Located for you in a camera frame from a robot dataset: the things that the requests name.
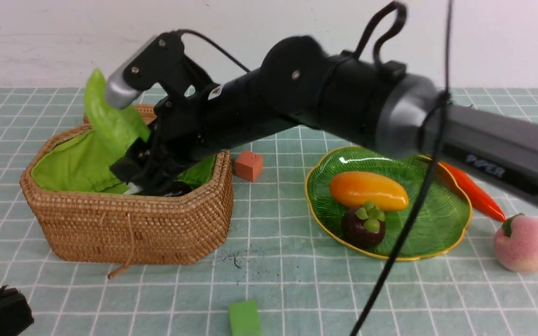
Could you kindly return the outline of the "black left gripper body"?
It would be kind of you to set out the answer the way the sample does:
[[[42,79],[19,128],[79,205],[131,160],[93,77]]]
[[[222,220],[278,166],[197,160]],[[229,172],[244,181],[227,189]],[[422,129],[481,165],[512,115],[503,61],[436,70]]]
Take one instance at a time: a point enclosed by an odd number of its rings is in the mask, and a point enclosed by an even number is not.
[[[0,336],[19,336],[33,324],[26,296],[17,288],[0,287]]]

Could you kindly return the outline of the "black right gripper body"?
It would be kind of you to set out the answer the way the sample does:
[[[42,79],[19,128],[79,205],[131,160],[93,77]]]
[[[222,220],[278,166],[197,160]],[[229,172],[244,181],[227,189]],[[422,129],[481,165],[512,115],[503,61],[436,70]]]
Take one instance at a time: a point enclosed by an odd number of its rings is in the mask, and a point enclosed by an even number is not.
[[[136,185],[142,194],[160,195],[179,174],[227,149],[226,138],[218,137],[218,115],[205,112],[228,104],[232,83],[215,82],[187,56],[183,36],[159,34],[133,60],[132,74],[124,72],[135,89],[158,84],[166,93],[154,107],[156,119],[148,126],[147,142],[136,140],[110,167],[120,181]]]

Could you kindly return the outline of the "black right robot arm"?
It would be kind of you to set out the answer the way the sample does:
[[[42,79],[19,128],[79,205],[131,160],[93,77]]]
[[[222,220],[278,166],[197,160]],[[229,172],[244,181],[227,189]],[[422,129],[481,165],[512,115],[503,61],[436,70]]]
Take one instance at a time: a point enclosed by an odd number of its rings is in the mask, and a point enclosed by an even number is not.
[[[391,159],[426,154],[538,206],[538,124],[452,104],[405,64],[327,55],[311,36],[278,42],[260,68],[224,84],[185,53],[188,29],[155,35],[108,79],[105,100],[130,106],[159,84],[148,140],[110,167],[149,195],[205,157],[304,125]]]

